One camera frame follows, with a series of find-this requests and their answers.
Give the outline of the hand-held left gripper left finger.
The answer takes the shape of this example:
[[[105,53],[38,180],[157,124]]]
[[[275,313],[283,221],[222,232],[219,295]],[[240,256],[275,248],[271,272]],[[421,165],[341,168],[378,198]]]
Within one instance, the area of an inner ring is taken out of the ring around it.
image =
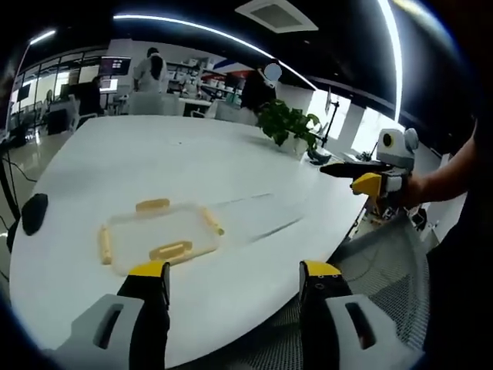
[[[71,324],[70,336],[45,353],[57,369],[164,369],[170,263],[134,267]]]

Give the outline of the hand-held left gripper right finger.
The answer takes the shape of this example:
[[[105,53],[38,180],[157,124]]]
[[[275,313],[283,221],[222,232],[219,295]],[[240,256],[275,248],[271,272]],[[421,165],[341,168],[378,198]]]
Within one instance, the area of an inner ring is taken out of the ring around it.
[[[333,265],[301,261],[299,296],[305,369],[413,369],[421,360],[391,317],[353,294]]]

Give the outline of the person's right hand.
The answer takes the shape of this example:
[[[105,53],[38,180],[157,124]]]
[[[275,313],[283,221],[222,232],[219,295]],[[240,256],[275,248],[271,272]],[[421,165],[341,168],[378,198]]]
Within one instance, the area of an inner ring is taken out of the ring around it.
[[[416,174],[410,175],[401,189],[399,205],[411,209],[420,204],[427,203],[428,199],[428,178]]]

